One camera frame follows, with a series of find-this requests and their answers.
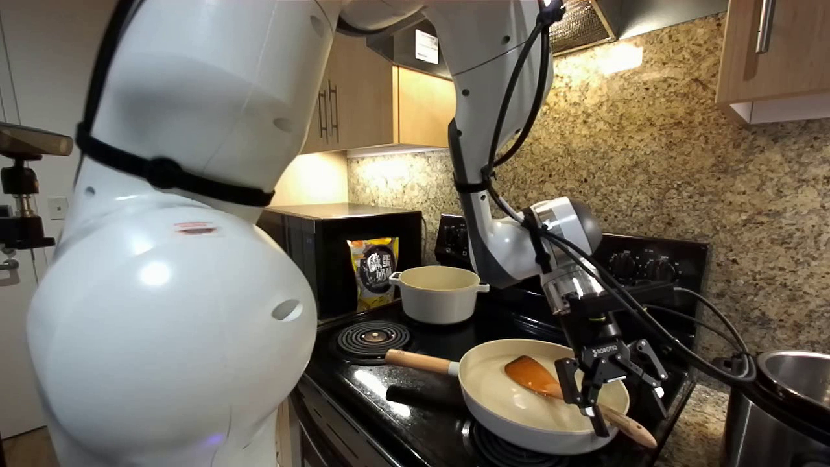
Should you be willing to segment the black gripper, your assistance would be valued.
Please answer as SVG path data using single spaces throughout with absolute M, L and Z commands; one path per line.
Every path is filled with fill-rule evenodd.
M 646 401 L 660 415 L 666 415 L 664 381 L 666 368 L 643 337 L 625 337 L 609 312 L 564 306 L 555 315 L 574 355 L 555 363 L 564 401 L 576 404 L 598 437 L 609 429 L 599 415 L 598 390 L 613 380 L 635 376 Z

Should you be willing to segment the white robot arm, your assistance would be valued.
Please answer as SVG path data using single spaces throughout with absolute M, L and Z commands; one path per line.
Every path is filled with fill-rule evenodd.
M 299 155 L 337 28 L 425 17 L 458 89 L 454 185 L 473 263 L 538 277 L 555 312 L 598 289 L 598 227 L 566 198 L 487 200 L 493 155 L 551 85 L 560 0 L 120 0 L 101 40 L 71 213 L 28 306 L 59 467 L 277 467 L 275 415 L 316 305 L 260 229 Z

